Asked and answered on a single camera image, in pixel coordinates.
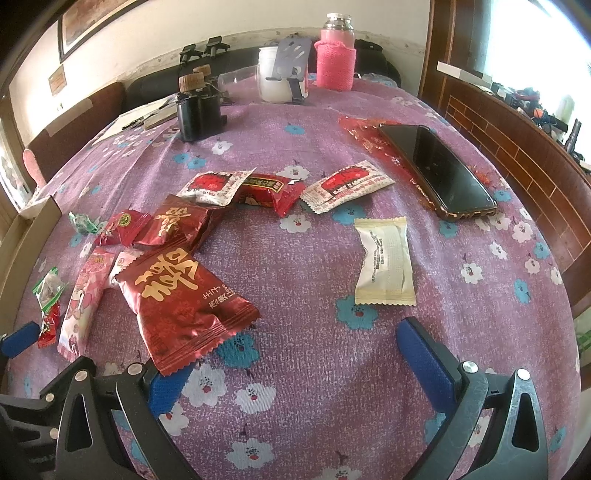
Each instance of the wall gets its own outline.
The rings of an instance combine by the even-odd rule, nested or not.
[[[54,24],[11,82],[16,122],[28,144],[63,109],[115,79],[129,80],[162,68],[162,59],[178,59],[177,52],[184,45],[263,29],[319,29],[326,14],[333,11],[349,13],[358,36],[366,38],[365,33],[371,33],[387,40],[386,56],[400,71],[404,88],[416,94],[429,4],[429,0],[303,0],[291,9],[286,2],[226,0],[216,8],[205,0],[149,0],[100,30],[65,60],[68,85],[55,98],[47,80],[59,67]],[[151,63],[156,58],[161,61]]]

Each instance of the metal rivet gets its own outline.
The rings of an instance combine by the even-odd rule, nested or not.
[[[137,375],[140,374],[143,369],[144,366],[142,364],[131,364],[129,367],[127,367],[127,373],[129,375]]]
[[[530,379],[530,373],[525,368],[520,368],[517,371],[517,376],[522,380],[529,380]]]
[[[88,372],[86,370],[80,370],[79,372],[76,372],[76,376],[74,378],[77,382],[81,382],[86,380],[86,377],[88,377]]]
[[[474,362],[470,362],[469,360],[462,363],[462,368],[464,369],[464,372],[469,374],[475,374],[478,372],[478,365],[476,365]]]

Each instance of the framed picture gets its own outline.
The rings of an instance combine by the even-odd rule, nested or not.
[[[147,0],[77,0],[57,20],[60,62],[105,25],[145,1]]]

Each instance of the white candy wrapper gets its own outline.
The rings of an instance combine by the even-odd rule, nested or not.
[[[366,252],[355,303],[416,306],[406,217],[356,218],[355,229]]]
[[[363,160],[310,185],[300,198],[314,213],[324,213],[393,183],[390,177]]]
[[[115,276],[117,273],[123,271],[125,267],[127,267],[131,262],[133,262],[136,258],[141,257],[143,252],[141,250],[137,250],[135,248],[126,248],[119,252],[117,256],[117,260],[115,260],[115,265],[113,265],[113,269],[109,274],[109,278],[105,282],[105,288],[119,288],[119,284],[115,280]]]
[[[254,169],[198,173],[177,193],[177,196],[190,199],[195,203],[208,203],[224,207],[232,201],[240,185],[252,172]]]

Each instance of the table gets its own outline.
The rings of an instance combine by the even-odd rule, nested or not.
[[[191,374],[164,427],[195,470],[213,479],[397,479],[441,423],[396,347],[397,323],[416,316],[461,360],[535,382],[550,448],[550,472],[566,468],[579,404],[579,366],[569,302],[554,258],[527,211],[490,162],[442,117],[400,89],[356,80],[352,92],[313,87],[304,106],[224,107],[226,131],[185,144],[176,120],[86,147],[43,189],[63,212],[104,222],[132,207],[153,212],[198,171],[278,173],[306,184],[373,157],[337,120],[390,118],[434,128],[490,181],[499,213],[441,221],[405,176],[386,189],[315,215],[303,204],[285,219],[242,205],[224,218],[197,259],[260,310]],[[354,218],[406,216],[417,307],[355,306],[364,251]],[[67,216],[51,234],[39,271],[58,266],[72,292],[93,236]],[[110,247],[113,251],[121,246]],[[39,318],[27,288],[17,325]],[[100,373],[146,361],[135,316],[119,291],[105,292],[87,355]],[[66,366],[55,348],[30,348],[9,366],[10,392],[35,396]],[[481,417],[466,471],[488,424]],[[147,471],[121,419],[124,442]]]

